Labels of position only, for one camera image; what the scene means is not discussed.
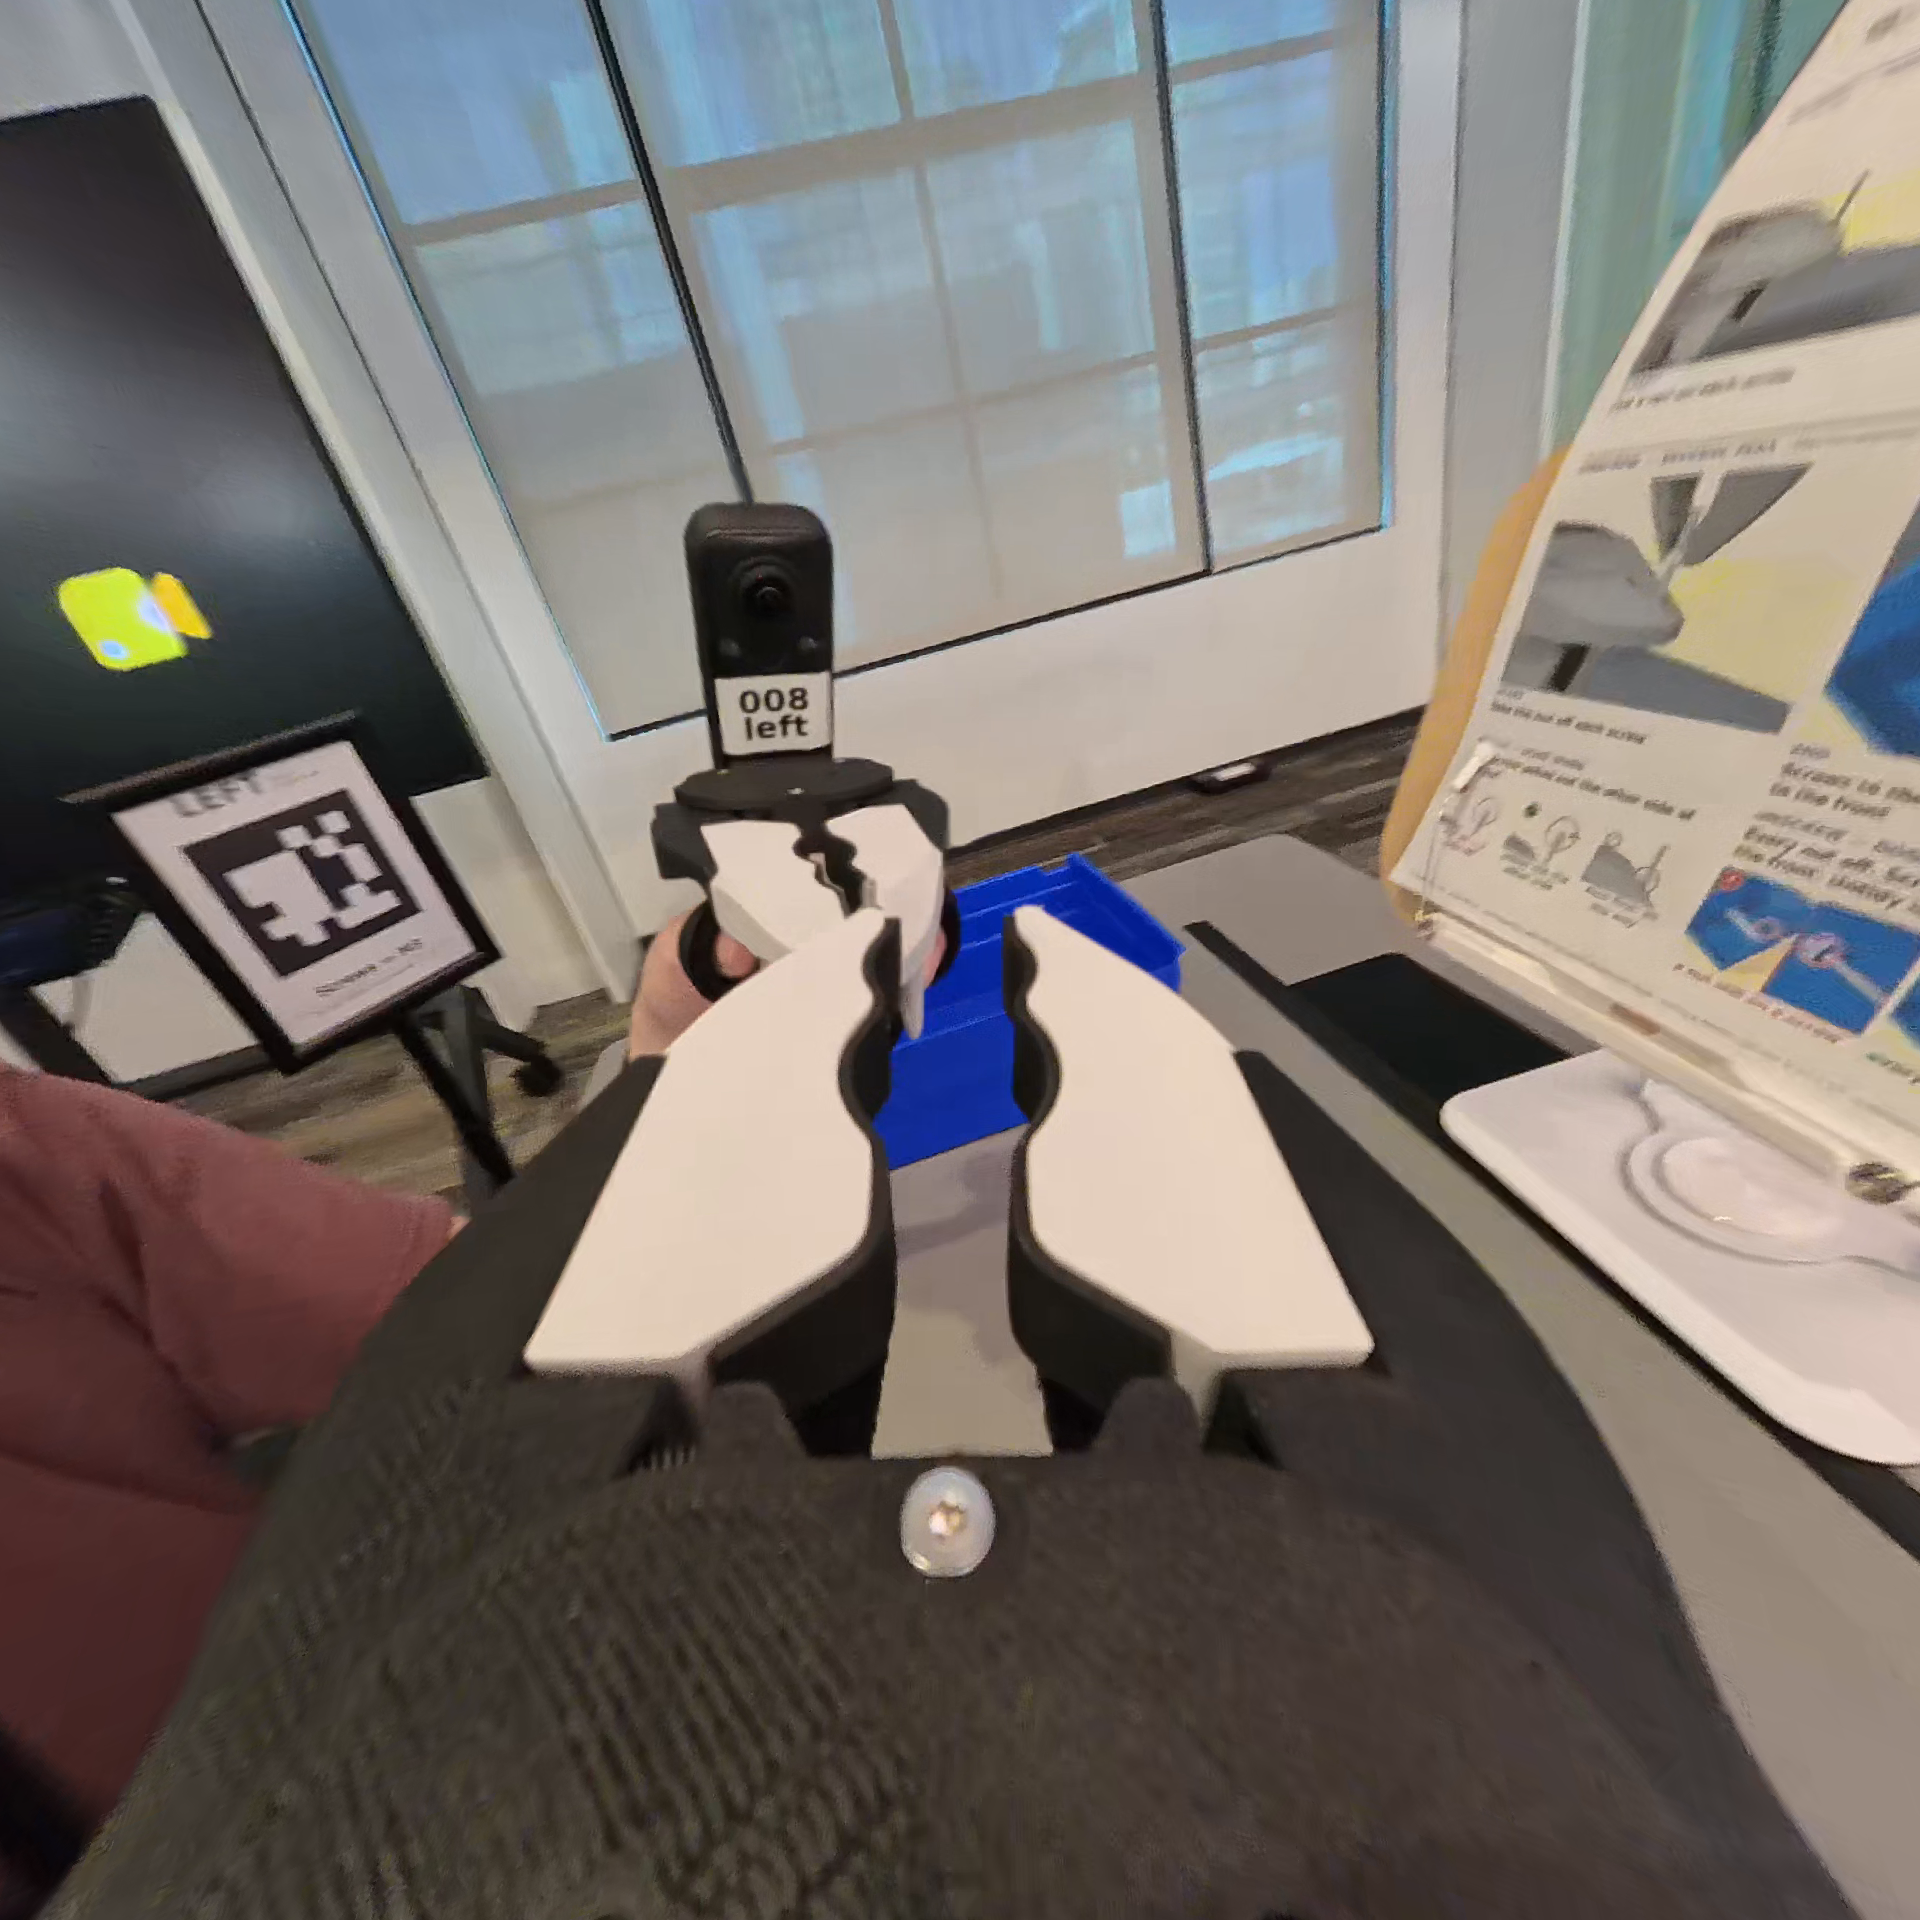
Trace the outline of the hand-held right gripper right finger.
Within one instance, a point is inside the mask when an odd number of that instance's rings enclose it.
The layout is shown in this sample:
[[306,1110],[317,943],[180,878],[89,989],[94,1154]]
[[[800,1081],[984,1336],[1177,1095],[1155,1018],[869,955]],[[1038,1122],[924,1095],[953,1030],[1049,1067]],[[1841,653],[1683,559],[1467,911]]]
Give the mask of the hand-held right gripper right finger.
[[1252,1055],[1038,906],[1001,934],[1016,1030],[1006,1302],[1048,1440],[1088,1450],[1120,1393],[1177,1385],[1211,1424],[1232,1376],[1376,1354],[1249,1070]]

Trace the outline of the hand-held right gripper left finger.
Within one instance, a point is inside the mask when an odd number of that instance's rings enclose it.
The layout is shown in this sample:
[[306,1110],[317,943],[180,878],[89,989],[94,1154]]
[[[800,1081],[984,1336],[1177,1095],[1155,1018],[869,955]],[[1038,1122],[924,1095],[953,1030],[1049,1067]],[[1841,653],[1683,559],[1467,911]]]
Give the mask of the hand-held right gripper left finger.
[[901,931],[876,907],[745,981],[661,1059],[521,1361],[768,1389],[800,1440],[874,1451],[897,1329]]

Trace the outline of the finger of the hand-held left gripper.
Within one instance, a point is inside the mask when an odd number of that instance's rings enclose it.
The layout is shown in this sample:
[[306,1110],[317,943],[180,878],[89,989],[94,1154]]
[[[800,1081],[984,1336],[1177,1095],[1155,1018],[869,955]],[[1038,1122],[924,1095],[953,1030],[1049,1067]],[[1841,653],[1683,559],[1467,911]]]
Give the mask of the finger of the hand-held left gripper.
[[852,855],[860,903],[898,923],[904,1035],[918,1040],[926,997],[950,947],[945,854],[910,810],[838,814],[836,841]]
[[715,927],[778,962],[867,907],[852,847],[828,821],[723,821],[704,827]]

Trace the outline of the blue plastic bin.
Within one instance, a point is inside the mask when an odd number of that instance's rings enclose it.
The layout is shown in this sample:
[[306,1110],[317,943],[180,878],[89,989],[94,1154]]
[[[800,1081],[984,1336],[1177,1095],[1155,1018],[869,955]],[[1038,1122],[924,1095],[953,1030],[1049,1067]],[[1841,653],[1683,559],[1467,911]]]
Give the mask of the blue plastic bin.
[[1182,989],[1185,943],[1081,855],[958,887],[958,934],[929,989],[916,1039],[901,1039],[877,1135],[891,1171],[913,1169],[1025,1122],[1016,1097],[1016,1030],[1001,995],[1001,928],[1026,906],[1157,979]]

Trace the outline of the person's left hand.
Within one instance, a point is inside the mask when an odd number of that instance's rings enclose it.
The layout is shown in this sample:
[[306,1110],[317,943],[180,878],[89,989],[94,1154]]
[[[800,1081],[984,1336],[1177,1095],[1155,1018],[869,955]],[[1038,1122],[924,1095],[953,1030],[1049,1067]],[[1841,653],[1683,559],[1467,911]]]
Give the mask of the person's left hand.
[[724,979],[728,986],[737,986],[757,973],[758,960],[753,952],[728,934],[718,934],[712,949],[704,949],[707,960],[691,974],[681,949],[689,923],[699,917],[699,907],[674,917],[646,944],[621,1056],[627,1064],[665,1055],[704,1018],[730,992],[730,989],[713,992],[713,981]]

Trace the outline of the large window with blinds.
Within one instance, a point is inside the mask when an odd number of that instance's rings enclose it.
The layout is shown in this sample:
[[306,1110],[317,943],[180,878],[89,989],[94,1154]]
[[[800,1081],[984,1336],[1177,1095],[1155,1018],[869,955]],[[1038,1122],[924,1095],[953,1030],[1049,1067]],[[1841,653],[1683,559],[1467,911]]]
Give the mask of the large window with blinds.
[[1381,525],[1386,5],[290,14],[603,736],[712,502],[843,669]]

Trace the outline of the white board stand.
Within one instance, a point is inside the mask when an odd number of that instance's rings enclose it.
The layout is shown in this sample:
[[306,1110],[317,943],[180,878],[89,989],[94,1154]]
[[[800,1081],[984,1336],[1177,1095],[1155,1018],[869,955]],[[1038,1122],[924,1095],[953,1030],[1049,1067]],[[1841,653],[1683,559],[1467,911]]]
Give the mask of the white board stand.
[[1456,1095],[1442,1127],[1771,1422],[1916,1472],[1914,1215],[1605,1053]]

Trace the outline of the black framed marker sign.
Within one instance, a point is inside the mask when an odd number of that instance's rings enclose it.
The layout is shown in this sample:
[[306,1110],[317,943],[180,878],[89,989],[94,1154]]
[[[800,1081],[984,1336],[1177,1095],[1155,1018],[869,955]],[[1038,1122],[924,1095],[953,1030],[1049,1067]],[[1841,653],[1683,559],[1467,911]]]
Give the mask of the black framed marker sign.
[[500,949],[357,714],[65,805],[126,859],[276,1073],[394,1039],[449,1115],[466,1185],[491,1199],[512,1181],[490,1093],[466,1088],[426,1026],[426,1011],[459,997]]

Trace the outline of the black display stand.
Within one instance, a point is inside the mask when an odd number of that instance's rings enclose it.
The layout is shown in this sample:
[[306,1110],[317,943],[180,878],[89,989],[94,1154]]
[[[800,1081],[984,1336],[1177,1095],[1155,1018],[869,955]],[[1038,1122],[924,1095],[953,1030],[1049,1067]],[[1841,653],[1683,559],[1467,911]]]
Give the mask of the black display stand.
[[[107,1067],[80,1039],[89,981],[123,949],[142,920],[142,902],[118,881],[54,887],[2,906],[5,1040],[42,1073],[113,1087]],[[564,1070],[542,1042],[502,1022],[481,991],[464,983],[410,1016],[374,1026],[421,1064],[432,1049],[449,1081],[473,1103],[490,1097],[486,1056],[514,1065],[529,1097],[560,1093]]]

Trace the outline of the wooden instruction board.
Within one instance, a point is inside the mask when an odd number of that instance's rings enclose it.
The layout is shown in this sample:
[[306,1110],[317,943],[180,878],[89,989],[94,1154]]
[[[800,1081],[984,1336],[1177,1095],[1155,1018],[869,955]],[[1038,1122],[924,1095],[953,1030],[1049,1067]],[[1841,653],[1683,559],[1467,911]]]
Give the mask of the wooden instruction board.
[[1433,944],[1916,1183],[1916,5],[1782,25],[1552,471],[1395,882]]

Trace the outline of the large black wall display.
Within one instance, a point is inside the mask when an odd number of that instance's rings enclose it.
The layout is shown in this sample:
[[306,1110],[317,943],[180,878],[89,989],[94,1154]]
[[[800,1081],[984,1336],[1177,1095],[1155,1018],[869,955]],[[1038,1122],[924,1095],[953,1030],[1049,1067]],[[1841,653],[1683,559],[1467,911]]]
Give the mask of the large black wall display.
[[158,106],[6,120],[5,895],[102,870],[69,795],[339,714],[486,774]]

